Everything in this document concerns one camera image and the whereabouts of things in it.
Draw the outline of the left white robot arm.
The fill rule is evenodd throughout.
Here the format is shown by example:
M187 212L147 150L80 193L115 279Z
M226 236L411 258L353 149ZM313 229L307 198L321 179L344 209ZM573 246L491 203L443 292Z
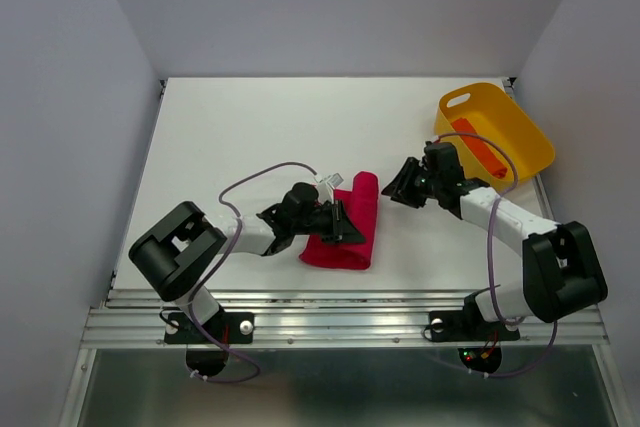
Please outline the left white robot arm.
M249 344L252 313L228 313L206 289L226 254L269 257L306 236L319 254L305 257L317 265L339 267L331 253L353 255L349 269L365 269L371 261L376 230L377 194L358 197L334 191L325 182L298 182L282 200L254 215L209 219L192 201L183 201L130 247L128 257L158 296L176 307L167 324L168 343L190 341Z

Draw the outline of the red t shirt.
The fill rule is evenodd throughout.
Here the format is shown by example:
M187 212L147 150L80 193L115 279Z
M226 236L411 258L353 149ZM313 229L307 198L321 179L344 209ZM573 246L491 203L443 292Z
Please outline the red t shirt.
M379 195L378 177L367 171L353 177L350 189L336 189L334 199L340 201L344 209L342 240L330 244L319 235L311 235L299 260L322 269L368 270L373 260Z

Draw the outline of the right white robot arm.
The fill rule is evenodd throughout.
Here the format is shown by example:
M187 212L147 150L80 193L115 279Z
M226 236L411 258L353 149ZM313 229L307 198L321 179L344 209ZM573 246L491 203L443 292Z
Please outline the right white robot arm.
M494 327L526 317L553 323L604 301L608 286L588 229L535 215L506 200L487 182L467 176L456 147L427 143L422 159L408 158L383 189L392 201L421 208L430 199L458 219L484 229L522 261L521 278L489 286L464 300L459 311L440 314L444 332L482 337Z

